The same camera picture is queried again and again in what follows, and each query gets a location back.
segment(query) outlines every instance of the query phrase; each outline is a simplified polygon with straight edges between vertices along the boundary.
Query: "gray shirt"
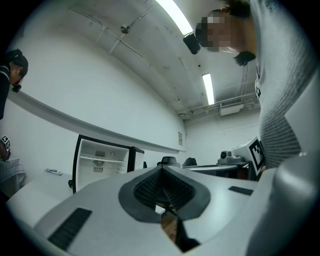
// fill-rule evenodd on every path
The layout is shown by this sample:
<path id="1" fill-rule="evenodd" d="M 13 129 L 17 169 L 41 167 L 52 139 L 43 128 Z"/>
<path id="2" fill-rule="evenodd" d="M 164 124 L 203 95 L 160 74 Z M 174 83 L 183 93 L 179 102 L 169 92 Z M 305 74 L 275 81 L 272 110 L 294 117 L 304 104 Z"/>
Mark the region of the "gray shirt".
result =
<path id="1" fill-rule="evenodd" d="M 276 0 L 251 0 L 250 6 L 257 33 L 260 138 L 269 169 L 301 151 L 285 113 L 319 66 L 309 39 L 284 6 Z"/>

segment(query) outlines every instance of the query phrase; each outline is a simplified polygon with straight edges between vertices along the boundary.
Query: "ceiling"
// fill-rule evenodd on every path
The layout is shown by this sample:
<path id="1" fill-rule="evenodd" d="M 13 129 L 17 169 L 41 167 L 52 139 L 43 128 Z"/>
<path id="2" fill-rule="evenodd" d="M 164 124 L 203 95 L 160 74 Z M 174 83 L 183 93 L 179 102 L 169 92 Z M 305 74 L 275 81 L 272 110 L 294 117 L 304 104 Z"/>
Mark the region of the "ceiling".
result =
<path id="1" fill-rule="evenodd" d="M 174 1 L 193 28 L 221 7 L 216 0 Z M 121 26 L 133 22 L 130 32 L 122 34 Z M 122 61 L 177 114 L 208 105 L 202 80 L 206 73 L 211 74 L 216 102 L 255 92 L 254 62 L 240 67 L 234 54 L 205 48 L 191 54 L 178 27 L 155 0 L 74 1 L 61 25 Z"/>

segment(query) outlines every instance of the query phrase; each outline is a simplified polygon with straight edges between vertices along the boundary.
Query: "fluorescent light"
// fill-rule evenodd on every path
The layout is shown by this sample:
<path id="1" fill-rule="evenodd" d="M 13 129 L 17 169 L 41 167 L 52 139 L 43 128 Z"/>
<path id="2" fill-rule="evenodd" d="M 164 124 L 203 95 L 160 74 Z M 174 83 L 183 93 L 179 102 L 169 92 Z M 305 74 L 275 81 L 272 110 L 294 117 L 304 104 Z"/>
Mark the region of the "fluorescent light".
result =
<path id="1" fill-rule="evenodd" d="M 189 34 L 193 31 L 186 16 L 182 13 L 179 7 L 173 0 L 156 0 L 159 5 L 170 15 L 175 24 L 180 29 L 183 35 Z"/>
<path id="2" fill-rule="evenodd" d="M 209 105 L 215 104 L 215 95 L 214 95 L 214 87 L 212 85 L 211 75 L 204 74 L 202 76 L 204 81 L 204 86 L 206 90 L 206 96 L 208 98 Z"/>

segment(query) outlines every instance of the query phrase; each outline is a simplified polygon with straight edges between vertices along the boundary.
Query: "mini fridge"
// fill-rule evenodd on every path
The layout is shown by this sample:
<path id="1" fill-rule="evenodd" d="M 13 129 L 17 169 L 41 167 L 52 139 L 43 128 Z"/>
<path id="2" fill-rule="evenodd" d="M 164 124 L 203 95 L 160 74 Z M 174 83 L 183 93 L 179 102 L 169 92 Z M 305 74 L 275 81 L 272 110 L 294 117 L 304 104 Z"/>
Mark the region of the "mini fridge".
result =
<path id="1" fill-rule="evenodd" d="M 73 160 L 73 193 L 90 183 L 142 169 L 144 154 L 133 146 L 79 135 Z"/>

